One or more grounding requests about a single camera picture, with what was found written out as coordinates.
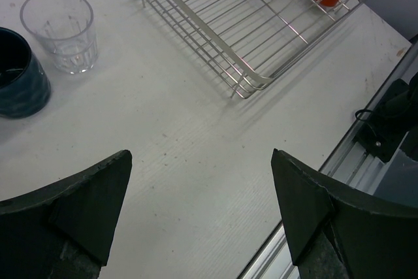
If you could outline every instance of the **black cable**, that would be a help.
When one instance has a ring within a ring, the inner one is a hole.
[[[359,115],[364,114],[364,113],[369,113],[369,114],[375,114],[376,116],[379,116],[383,119],[397,118],[397,117],[403,115],[405,112],[407,112],[410,109],[410,106],[411,106],[411,103],[408,103],[407,107],[403,111],[401,111],[401,112],[399,112],[398,114],[395,114],[395,115],[384,115],[384,114],[380,114],[379,112],[376,112],[374,110],[360,109],[360,110],[358,110],[354,113],[354,117],[355,117],[356,120],[364,122],[364,124],[367,125],[370,128],[370,130],[373,132],[375,138],[377,138],[378,135],[375,132],[375,130],[373,128],[373,125],[370,123],[370,121],[360,118]]]

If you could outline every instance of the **dish drying rack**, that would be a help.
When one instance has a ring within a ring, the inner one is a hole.
[[[265,89],[365,0],[142,0],[217,78],[247,99]]]

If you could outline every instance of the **clear glass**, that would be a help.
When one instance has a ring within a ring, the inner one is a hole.
[[[82,73],[97,60],[93,9],[86,0],[27,0],[20,20],[66,73]]]

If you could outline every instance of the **wire dish rack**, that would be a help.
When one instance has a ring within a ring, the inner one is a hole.
[[[271,85],[364,0],[142,0],[231,89],[248,98]]]

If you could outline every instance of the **dark blue mug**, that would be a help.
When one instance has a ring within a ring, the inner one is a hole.
[[[50,81],[27,41],[0,27],[0,116],[25,118],[44,108]]]

